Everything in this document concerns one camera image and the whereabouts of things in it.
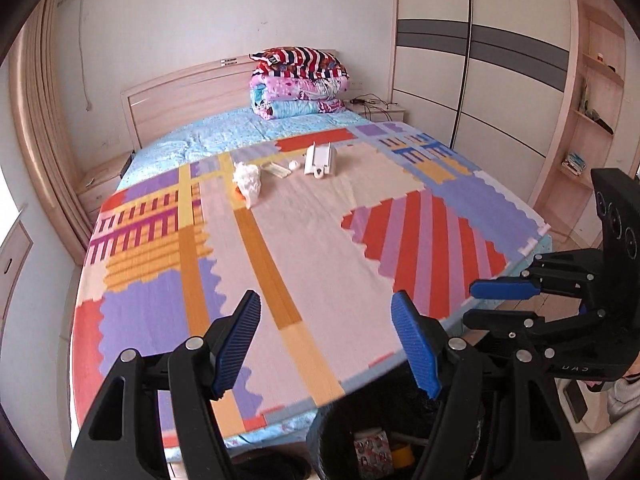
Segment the headboard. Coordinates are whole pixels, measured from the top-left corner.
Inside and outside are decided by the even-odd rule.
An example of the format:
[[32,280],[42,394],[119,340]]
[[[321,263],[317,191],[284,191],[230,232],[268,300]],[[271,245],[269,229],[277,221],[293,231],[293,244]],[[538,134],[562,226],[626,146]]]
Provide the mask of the headboard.
[[[336,55],[335,50],[325,50]],[[179,126],[248,106],[255,61],[238,56],[171,72],[125,90],[122,108],[140,150]]]

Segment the black trash bag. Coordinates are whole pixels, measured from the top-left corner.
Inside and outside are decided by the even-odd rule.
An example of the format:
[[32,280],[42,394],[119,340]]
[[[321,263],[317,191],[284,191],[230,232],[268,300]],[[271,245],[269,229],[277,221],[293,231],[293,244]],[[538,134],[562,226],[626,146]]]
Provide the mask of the black trash bag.
[[[354,433],[380,427],[387,436],[395,431],[428,438],[439,405],[418,388],[409,365],[400,365],[318,410],[306,436],[311,463],[321,480],[359,480]],[[417,464],[422,448],[412,449]]]

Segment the bed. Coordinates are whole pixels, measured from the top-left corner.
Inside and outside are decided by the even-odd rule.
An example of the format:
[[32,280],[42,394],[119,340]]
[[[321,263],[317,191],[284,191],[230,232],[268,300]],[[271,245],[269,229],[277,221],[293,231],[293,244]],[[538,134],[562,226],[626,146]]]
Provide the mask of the bed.
[[[408,290],[460,334],[466,310],[497,304],[470,298],[470,280],[517,274],[550,251],[539,215],[407,124],[350,112],[249,116],[250,68],[223,60],[123,93],[140,150],[101,209],[82,270],[70,367],[76,432],[119,352],[172,350],[253,288],[262,322],[214,411],[235,450],[300,438],[318,406],[404,360],[393,291]],[[335,176],[265,175],[258,204],[244,208],[235,162],[301,161],[314,142],[337,148]],[[168,396],[159,404],[176,458]]]

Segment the smartphone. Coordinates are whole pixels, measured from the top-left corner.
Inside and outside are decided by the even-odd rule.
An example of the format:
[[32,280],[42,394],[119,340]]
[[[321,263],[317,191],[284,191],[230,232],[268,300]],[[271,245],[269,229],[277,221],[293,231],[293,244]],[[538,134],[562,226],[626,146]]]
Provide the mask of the smartphone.
[[564,398],[569,404],[569,409],[571,410],[571,413],[574,416],[574,420],[577,424],[584,418],[584,415],[587,413],[587,403],[584,400],[584,396],[582,394],[582,391],[580,390],[578,381],[575,381],[573,379],[569,381],[569,384],[567,384],[566,388],[564,389]]

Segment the metal pin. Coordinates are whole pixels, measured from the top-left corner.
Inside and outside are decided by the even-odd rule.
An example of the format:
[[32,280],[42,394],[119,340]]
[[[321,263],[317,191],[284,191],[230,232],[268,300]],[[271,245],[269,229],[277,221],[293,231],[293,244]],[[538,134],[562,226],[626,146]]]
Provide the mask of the metal pin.
[[133,361],[136,358],[137,352],[133,348],[126,349],[122,354],[120,354],[120,360],[123,363],[128,363]]
[[531,352],[528,350],[518,350],[516,352],[516,359],[521,363],[530,363],[533,359]]
[[461,337],[452,337],[449,339],[449,348],[452,350],[464,350],[466,348],[466,341]]
[[202,348],[202,345],[204,345],[204,339],[197,336],[190,337],[184,345],[187,347],[187,350],[197,350],[198,348]]

